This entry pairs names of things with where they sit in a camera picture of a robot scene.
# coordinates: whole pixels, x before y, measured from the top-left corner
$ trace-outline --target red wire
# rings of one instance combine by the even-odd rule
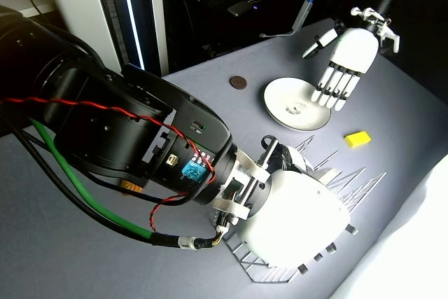
[[[182,132],[180,132],[178,129],[176,129],[173,125],[165,124],[165,123],[163,123],[157,119],[154,119],[150,116],[137,115],[135,113],[124,110],[123,108],[120,108],[119,106],[105,106],[105,105],[101,105],[101,104],[91,102],[91,101],[71,101],[68,99],[60,99],[60,98],[46,99],[46,98],[40,98],[40,97],[25,97],[25,98],[7,97],[7,98],[3,98],[2,100],[0,100],[0,104],[2,104],[4,102],[10,102],[10,103],[25,103],[25,102],[60,103],[60,104],[66,104],[66,105],[70,105],[70,106],[79,106],[79,105],[93,106],[94,108],[101,109],[101,110],[110,110],[110,111],[119,112],[119,113],[122,113],[131,118],[140,118],[140,119],[144,119],[144,120],[149,120],[150,122],[152,122],[156,125],[165,126],[168,129],[174,131],[178,136],[180,136],[180,138],[184,139],[187,142],[187,144],[193,148],[194,152],[198,155],[198,157],[201,157],[201,153],[197,149],[195,143],[193,141],[191,141],[189,138],[187,138]],[[213,183],[216,180],[215,169],[213,168],[213,166],[211,166],[211,163],[205,157],[202,157],[202,160],[206,163],[207,167],[209,168],[209,171],[212,174],[208,184]]]
[[[151,212],[149,213],[149,226],[151,227],[151,229],[154,230],[154,231],[156,231],[156,230],[155,230],[155,226],[154,226],[154,214],[156,213],[156,211],[157,211],[157,210],[158,210],[164,203],[166,203],[166,202],[168,202],[168,201],[173,201],[173,200],[177,199],[178,197],[182,197],[182,196],[185,196],[185,195],[187,195],[187,194],[188,194],[188,193],[179,193],[178,195],[167,197],[166,199],[163,199],[163,200],[161,201],[161,203],[155,205],[154,208],[153,208],[153,210],[151,210]]]

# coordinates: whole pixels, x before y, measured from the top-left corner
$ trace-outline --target green cable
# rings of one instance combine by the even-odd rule
[[[83,185],[83,183],[78,179],[78,177],[73,172],[71,166],[69,163],[65,160],[65,158],[58,152],[58,150],[55,147],[55,144],[53,142],[53,139],[48,134],[47,129],[40,124],[39,122],[31,119],[31,122],[33,123],[34,127],[36,128],[37,132],[41,135],[42,140],[47,144],[48,148],[50,149],[50,152],[55,157],[57,163],[60,165],[64,173],[69,178],[70,182],[73,184],[73,186],[78,191],[79,195],[87,202],[88,205],[90,205],[96,212],[107,218],[108,220],[121,225],[122,227],[132,231],[133,233],[140,235],[145,238],[150,238],[153,234],[152,231],[149,231],[147,229],[144,229],[142,227],[139,227],[138,225],[129,222],[128,220],[125,220],[122,217],[119,217],[119,215],[113,213],[112,211],[104,208],[100,203],[98,203],[89,193],[87,188]]]

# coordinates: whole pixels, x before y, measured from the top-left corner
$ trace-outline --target gray table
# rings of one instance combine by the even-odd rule
[[[365,178],[386,178],[355,211],[355,237],[342,235],[337,253],[310,263],[291,284],[253,284],[228,250],[180,251],[147,246],[102,228],[72,206],[12,136],[0,141],[0,295],[2,298],[327,298],[375,242],[425,173],[448,152],[448,108],[383,57],[377,57],[349,103],[315,132],[294,132],[274,122],[263,106],[263,89],[275,78],[315,83],[330,50],[300,59],[326,20],[290,38],[275,38],[166,77],[213,108],[249,155],[273,134],[286,144],[309,135],[313,163],[339,150],[331,166],[346,172],[368,167]],[[248,86],[233,89],[231,76]],[[343,136],[367,130],[372,143],[350,149]],[[88,183],[110,209],[146,225],[151,205]],[[149,186],[149,193],[160,193]],[[162,208],[156,225],[167,233],[213,234],[210,211],[197,204]]]

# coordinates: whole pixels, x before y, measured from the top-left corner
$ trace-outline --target led light strip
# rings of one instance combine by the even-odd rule
[[[135,46],[137,48],[137,54],[139,55],[140,68],[145,70],[145,65],[143,63],[143,56],[141,55],[139,35],[137,34],[137,26],[135,25],[134,11],[132,10],[131,0],[126,0],[126,3],[127,3],[127,9],[129,11],[129,17],[131,19],[132,33],[134,33]]]

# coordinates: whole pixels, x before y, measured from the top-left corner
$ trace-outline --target yellow block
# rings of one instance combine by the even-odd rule
[[[370,142],[372,138],[370,138],[369,134],[366,131],[361,131],[345,136],[344,140],[350,147],[357,147]]]

